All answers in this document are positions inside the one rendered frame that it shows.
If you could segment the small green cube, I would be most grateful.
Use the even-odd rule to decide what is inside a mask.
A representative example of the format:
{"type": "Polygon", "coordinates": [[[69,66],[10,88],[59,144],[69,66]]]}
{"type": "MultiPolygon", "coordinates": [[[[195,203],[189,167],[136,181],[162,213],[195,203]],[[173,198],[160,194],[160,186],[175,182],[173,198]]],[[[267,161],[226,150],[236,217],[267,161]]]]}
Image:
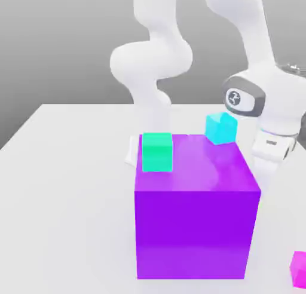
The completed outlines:
{"type": "Polygon", "coordinates": [[[144,172],[173,171],[173,139],[171,133],[143,134],[142,170],[144,172]]]}

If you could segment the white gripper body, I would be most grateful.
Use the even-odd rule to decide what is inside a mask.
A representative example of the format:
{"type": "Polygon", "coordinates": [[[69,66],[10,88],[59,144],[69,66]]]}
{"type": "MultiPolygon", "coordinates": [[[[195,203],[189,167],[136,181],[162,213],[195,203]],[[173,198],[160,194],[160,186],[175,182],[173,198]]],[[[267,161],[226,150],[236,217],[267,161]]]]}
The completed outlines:
{"type": "Polygon", "coordinates": [[[280,136],[258,131],[252,146],[252,154],[263,160],[281,162],[295,149],[295,136],[280,136]]]}

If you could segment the large purple box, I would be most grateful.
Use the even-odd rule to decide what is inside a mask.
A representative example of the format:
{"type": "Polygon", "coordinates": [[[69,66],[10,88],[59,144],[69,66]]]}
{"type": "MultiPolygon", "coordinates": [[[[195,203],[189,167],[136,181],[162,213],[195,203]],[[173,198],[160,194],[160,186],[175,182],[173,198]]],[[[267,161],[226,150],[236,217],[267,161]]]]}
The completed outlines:
{"type": "Polygon", "coordinates": [[[261,189],[235,143],[173,136],[173,171],[136,169],[139,279],[242,279],[261,189]]]}

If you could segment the small magenta cube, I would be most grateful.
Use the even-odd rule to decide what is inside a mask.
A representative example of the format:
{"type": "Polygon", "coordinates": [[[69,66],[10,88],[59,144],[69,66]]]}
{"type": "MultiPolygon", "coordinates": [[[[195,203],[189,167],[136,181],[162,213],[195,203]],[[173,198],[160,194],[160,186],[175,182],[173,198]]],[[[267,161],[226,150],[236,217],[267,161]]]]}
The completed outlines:
{"type": "Polygon", "coordinates": [[[290,274],[294,287],[306,289],[306,252],[294,251],[290,263],[290,274]]]}

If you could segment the small cyan cube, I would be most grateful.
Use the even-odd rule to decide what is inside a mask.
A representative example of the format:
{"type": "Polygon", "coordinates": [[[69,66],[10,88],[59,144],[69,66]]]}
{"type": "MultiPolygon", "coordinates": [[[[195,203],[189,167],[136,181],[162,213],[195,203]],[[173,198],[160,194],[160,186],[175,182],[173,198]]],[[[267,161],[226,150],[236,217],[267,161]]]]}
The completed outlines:
{"type": "Polygon", "coordinates": [[[236,141],[238,121],[227,112],[206,116],[205,136],[214,144],[221,145],[236,141]]]}

